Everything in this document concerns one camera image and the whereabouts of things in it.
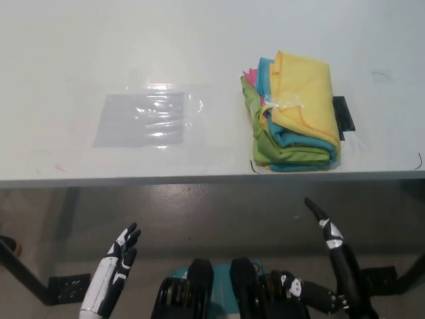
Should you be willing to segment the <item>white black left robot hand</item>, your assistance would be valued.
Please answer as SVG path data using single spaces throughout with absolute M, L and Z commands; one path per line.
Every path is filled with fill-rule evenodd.
M 79 318 L 109 318 L 120 298 L 137 255 L 134 245 L 141 234 L 134 222 L 117 237 L 86 291 Z

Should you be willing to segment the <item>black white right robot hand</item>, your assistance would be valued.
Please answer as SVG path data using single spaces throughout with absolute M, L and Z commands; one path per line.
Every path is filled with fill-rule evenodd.
M 325 314 L 333 314 L 342 309 L 350 318 L 378 318 L 369 293 L 362 283 L 359 264 L 353 251 L 345 243 L 342 232 L 328 214 L 310 198 L 306 197 L 304 201 L 323 231 L 337 291 L 333 292 L 314 282 L 302 280 L 287 270 L 273 270 L 270 276 L 274 292 L 290 295 L 302 304 Z

